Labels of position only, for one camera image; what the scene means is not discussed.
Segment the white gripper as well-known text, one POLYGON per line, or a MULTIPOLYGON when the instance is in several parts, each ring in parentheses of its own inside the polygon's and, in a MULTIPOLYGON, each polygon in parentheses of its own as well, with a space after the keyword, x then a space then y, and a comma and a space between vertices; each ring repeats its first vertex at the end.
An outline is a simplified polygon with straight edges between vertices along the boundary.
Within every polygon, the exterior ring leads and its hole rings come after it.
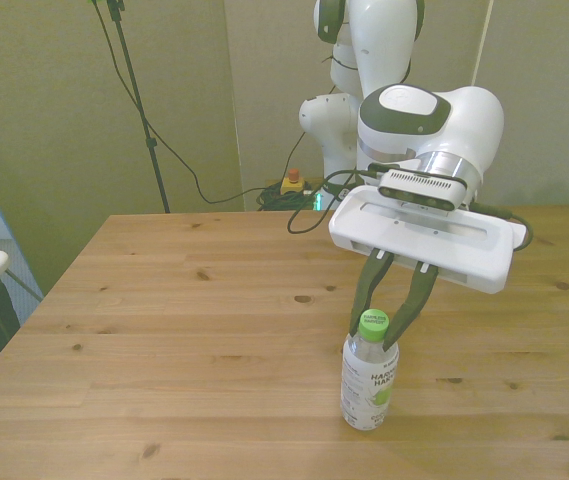
POLYGON ((484 293, 501 291, 526 227, 460 209, 445 212, 400 202, 380 195, 374 186, 360 186, 334 212, 329 232, 337 246, 370 254, 357 281, 350 334, 357 333, 360 317, 394 259, 409 269, 416 266, 408 295, 384 337, 383 350, 388 351, 419 316, 438 274, 484 293))

